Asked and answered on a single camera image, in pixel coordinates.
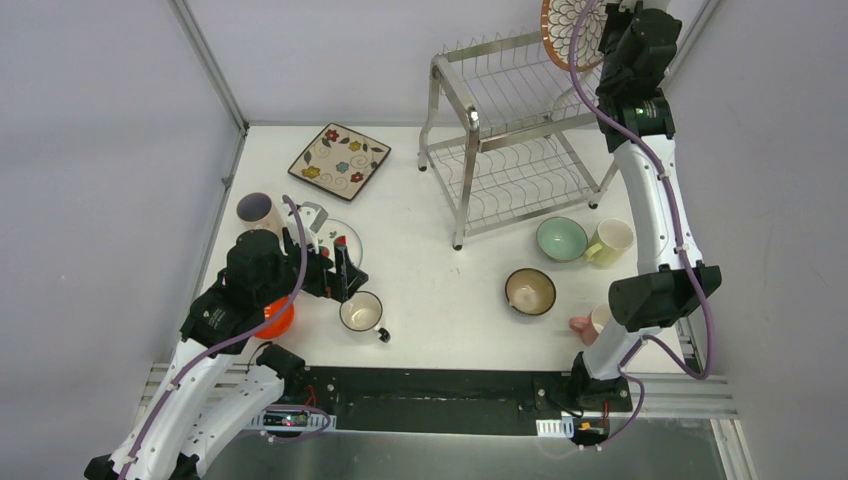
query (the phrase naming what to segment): beige bowl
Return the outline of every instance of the beige bowl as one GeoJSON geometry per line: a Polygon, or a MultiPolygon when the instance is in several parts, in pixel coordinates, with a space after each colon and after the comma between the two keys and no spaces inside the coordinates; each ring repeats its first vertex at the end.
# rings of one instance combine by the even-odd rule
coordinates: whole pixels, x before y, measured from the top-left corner
{"type": "Polygon", "coordinates": [[[554,282],[533,268],[512,272],[506,280],[504,291],[509,306],[525,315],[541,315],[556,302],[554,282]]]}

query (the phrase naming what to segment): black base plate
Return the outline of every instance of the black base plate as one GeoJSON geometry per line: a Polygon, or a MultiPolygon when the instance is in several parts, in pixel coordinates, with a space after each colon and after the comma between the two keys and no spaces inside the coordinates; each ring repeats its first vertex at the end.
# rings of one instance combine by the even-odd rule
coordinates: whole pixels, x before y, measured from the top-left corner
{"type": "MultiPolygon", "coordinates": [[[[281,401],[304,403],[311,385],[317,406],[337,416],[339,430],[513,436],[536,435],[536,420],[560,418],[538,392],[562,389],[569,378],[560,372],[347,367],[311,367],[304,377],[281,401]]],[[[631,408],[629,396],[610,402],[613,412],[631,408]]]]}

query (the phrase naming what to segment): white wall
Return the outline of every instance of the white wall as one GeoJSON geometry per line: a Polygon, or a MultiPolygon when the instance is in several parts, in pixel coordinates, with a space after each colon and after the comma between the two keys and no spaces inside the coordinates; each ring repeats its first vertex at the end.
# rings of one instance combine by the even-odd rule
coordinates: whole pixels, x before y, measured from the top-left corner
{"type": "Polygon", "coordinates": [[[670,92],[760,478],[845,478],[848,4],[727,0],[670,92]]]}
{"type": "Polygon", "coordinates": [[[165,0],[0,10],[0,477],[82,478],[173,343],[237,135],[165,0]]]}
{"type": "MultiPolygon", "coordinates": [[[[541,0],[194,0],[250,121],[408,122],[427,115],[442,45],[539,29],[541,0]]],[[[688,28],[702,0],[673,0],[688,28]]]]}

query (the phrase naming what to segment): gray floor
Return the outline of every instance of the gray floor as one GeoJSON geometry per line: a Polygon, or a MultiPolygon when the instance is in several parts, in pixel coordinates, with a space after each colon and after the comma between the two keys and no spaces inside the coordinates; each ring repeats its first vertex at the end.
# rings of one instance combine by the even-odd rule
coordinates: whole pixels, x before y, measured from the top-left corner
{"type": "Polygon", "coordinates": [[[722,479],[709,421],[638,420],[603,452],[565,439],[330,433],[304,443],[234,441],[204,480],[722,479]]]}

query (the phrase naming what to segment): pink mug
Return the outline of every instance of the pink mug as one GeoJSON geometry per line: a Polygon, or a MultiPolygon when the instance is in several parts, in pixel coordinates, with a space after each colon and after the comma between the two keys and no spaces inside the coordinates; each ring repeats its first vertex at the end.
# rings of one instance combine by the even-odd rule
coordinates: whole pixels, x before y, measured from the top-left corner
{"type": "Polygon", "coordinates": [[[587,317],[574,317],[568,321],[568,326],[580,339],[584,345],[595,343],[601,331],[612,318],[612,312],[609,305],[606,303],[598,305],[592,309],[592,312],[587,317]]]}

